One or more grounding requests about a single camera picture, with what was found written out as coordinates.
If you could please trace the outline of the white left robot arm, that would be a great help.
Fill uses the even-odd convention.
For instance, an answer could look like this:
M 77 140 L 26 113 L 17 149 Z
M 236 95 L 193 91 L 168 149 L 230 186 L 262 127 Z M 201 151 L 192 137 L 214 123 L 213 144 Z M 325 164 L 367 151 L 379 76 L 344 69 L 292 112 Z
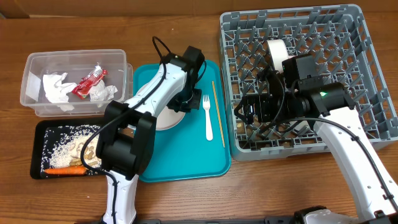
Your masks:
M 134 97 L 106 107 L 96 147 L 108 182 L 102 223 L 134 223 L 137 181 L 153 155 L 157 117 L 164 108 L 183 113 L 199 109 L 201 90 L 195 85 L 205 62 L 202 51 L 192 46 L 182 56 L 168 53 L 155 77 Z

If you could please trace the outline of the white plastic fork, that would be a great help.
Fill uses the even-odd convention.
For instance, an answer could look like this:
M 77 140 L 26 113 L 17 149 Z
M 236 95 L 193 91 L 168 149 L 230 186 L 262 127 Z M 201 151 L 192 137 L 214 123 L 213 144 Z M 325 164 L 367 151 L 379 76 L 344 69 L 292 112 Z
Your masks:
M 203 109 L 205 110 L 205 119 L 206 119 L 206 124 L 205 124 L 205 128 L 206 128 L 206 139 L 208 141 L 212 141 L 213 140 L 213 130 L 211 127 L 211 118 L 210 118 L 210 108 L 211 108 L 211 104 L 210 104 L 210 99 L 208 95 L 203 95 Z

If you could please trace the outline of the large pink plate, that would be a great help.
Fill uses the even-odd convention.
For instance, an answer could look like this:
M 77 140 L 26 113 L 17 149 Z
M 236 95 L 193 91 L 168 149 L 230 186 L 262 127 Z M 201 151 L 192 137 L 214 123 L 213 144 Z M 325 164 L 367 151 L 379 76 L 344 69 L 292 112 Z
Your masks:
M 149 112 L 157 118 L 157 131 L 164 131 L 176 126 L 185 116 L 184 112 L 175 112 L 167 107 L 167 100 L 171 99 L 168 96 L 169 93 L 173 93 L 170 87 L 166 87 L 165 90 L 158 87 L 143 104 L 136 108 L 136 111 L 140 113 Z

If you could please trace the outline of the orange carrot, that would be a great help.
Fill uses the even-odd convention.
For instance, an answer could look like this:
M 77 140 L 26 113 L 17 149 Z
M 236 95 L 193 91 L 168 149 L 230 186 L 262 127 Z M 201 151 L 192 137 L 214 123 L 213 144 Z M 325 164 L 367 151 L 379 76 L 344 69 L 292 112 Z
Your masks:
M 45 169 L 48 175 L 85 175 L 87 169 L 83 166 L 69 166 L 53 169 Z

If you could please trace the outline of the red snack wrapper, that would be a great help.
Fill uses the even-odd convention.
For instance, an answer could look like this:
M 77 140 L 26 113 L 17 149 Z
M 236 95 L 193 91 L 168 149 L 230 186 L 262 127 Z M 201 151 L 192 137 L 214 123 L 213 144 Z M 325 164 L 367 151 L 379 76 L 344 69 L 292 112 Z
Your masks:
M 84 100 L 89 95 L 90 89 L 107 75 L 107 70 L 101 65 L 96 65 L 86 77 L 81 79 L 81 82 L 72 90 L 72 93 Z

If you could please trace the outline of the white bowl with peanuts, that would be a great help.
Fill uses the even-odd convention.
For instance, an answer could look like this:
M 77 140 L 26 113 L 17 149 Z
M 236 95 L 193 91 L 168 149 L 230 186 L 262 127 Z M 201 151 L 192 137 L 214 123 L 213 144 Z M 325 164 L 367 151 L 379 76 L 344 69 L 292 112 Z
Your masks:
M 282 39 L 268 40 L 268 50 L 271 56 L 272 65 L 279 73 L 283 72 L 282 62 L 289 59 L 285 42 Z

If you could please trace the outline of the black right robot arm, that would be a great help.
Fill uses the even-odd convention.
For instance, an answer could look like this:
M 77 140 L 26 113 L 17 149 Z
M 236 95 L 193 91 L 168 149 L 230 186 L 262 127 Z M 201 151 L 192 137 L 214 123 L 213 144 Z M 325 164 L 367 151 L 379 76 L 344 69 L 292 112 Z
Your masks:
M 280 124 L 306 121 L 326 144 L 351 191 L 357 218 L 323 206 L 294 213 L 292 223 L 397 223 L 397 184 L 361 125 L 355 102 L 340 82 L 326 84 L 311 54 L 289 57 L 258 73 L 269 91 L 241 98 L 235 115 L 245 124 L 254 118 L 259 132 Z

